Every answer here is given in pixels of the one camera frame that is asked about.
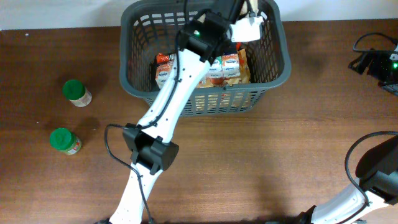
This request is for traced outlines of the blue toothpaste box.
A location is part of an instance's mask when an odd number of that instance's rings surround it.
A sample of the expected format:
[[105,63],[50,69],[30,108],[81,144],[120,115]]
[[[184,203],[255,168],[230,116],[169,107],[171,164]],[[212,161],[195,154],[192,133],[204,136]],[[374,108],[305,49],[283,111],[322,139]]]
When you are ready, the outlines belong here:
[[[156,57],[155,80],[159,88],[162,88],[172,71],[172,65],[176,54],[158,54]],[[206,75],[199,81],[197,88],[209,88],[221,86],[228,81],[238,81],[241,76],[238,54],[219,56],[215,59]]]

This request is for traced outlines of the yellow coffee sachet bag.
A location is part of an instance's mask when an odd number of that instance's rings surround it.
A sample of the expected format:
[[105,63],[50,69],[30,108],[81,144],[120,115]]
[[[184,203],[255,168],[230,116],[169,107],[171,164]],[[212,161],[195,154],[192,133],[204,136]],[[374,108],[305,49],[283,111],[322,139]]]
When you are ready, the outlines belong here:
[[248,84],[250,77],[246,51],[241,49],[236,54],[217,57],[197,88]]

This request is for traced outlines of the orange biscuit packet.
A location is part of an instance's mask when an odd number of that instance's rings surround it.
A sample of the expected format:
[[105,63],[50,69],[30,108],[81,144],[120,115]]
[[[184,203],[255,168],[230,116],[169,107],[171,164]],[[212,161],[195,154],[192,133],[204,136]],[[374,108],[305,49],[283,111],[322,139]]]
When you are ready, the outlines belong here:
[[[224,52],[222,55],[231,55],[231,54],[236,54],[238,50],[240,50],[242,47],[242,42],[237,42],[237,43],[232,43]],[[173,61],[176,58],[176,53],[174,54],[162,54],[159,53],[155,56],[155,60],[157,65],[161,65],[170,61]]]

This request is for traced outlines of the green lid beige jar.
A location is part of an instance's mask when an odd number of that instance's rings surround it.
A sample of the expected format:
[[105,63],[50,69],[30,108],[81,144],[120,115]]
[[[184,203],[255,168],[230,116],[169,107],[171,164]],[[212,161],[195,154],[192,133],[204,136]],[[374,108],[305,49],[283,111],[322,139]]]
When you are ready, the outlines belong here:
[[73,105],[82,108],[89,105],[92,95],[79,80],[69,80],[62,87],[62,93]]

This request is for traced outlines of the beige paper bag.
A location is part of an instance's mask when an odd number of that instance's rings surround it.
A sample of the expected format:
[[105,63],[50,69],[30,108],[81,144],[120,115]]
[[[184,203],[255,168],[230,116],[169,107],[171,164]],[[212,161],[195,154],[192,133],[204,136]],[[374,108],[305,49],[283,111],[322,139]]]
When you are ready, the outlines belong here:
[[243,6],[239,15],[241,17],[245,16],[257,16],[258,10],[258,0],[244,0]]

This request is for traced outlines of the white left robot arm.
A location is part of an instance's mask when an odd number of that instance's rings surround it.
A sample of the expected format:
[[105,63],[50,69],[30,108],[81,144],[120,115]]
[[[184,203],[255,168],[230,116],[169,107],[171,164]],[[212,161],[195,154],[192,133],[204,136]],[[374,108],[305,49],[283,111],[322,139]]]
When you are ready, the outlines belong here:
[[176,58],[157,98],[137,124],[109,124],[122,129],[132,149],[131,163],[117,159],[131,172],[116,211],[106,223],[141,223],[149,213],[150,192],[173,163],[179,146],[172,142],[183,107],[215,58],[233,42],[236,23],[252,12],[250,1],[215,1],[193,18],[185,17],[175,36]]

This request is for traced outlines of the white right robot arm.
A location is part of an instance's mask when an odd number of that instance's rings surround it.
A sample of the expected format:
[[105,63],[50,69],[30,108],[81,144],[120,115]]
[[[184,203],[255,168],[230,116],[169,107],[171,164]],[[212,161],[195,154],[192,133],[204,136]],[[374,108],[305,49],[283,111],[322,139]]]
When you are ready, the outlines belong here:
[[[379,86],[397,94],[397,50],[362,50],[348,67],[358,74],[364,71],[379,80]],[[349,159],[363,141],[376,136],[391,138],[368,150],[349,170]],[[321,205],[300,213],[294,223],[356,223],[371,211],[397,204],[397,132],[378,131],[359,138],[345,156],[345,172],[350,181],[338,195]]]

